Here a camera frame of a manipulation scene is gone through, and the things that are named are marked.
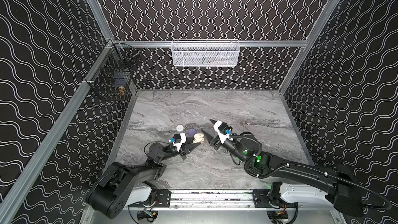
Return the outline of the purple round charging case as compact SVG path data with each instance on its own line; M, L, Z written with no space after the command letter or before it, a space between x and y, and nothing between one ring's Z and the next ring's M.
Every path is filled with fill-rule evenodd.
M196 131L196 129L191 128L191 129L188 131L188 133L189 133L191 136L194 136L194 135L197 133L197 131Z

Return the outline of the beige charging case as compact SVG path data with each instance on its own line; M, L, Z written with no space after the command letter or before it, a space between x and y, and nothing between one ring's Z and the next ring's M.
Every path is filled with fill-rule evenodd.
M193 138L193 143L203 143L205 141L205 135L203 133L196 133Z

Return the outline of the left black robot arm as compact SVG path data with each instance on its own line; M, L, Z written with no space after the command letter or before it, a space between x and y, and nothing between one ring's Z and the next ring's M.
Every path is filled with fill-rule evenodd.
M145 163L135 166L112 163L90 189L86 202L110 219L136 203L152 208L159 203L156 199L157 187L152 182L163 175L166 169L163 161L174 157L186 159L200 145L194 139L188 139L180 149L173 144L152 142Z

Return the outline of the white round charging case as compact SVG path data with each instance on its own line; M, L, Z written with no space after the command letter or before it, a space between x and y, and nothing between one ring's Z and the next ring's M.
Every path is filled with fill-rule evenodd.
M179 124L179 125L176 127L176 130L177 130L177 132L182 132L182 131L184 130L184 126L181 125L181 124Z

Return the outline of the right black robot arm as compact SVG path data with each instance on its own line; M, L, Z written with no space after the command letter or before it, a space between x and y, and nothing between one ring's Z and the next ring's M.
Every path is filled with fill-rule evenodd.
M233 158L244 163L245 172L255 178L279 177L313 186L326 192L326 200L346 215L362 217L365 209L387 211L391 202L381 194L355 181L345 167L320 168L292 162L262 150L262 144L250 132L240 135L222 121L211 120L215 136L204 131L210 146L225 148Z

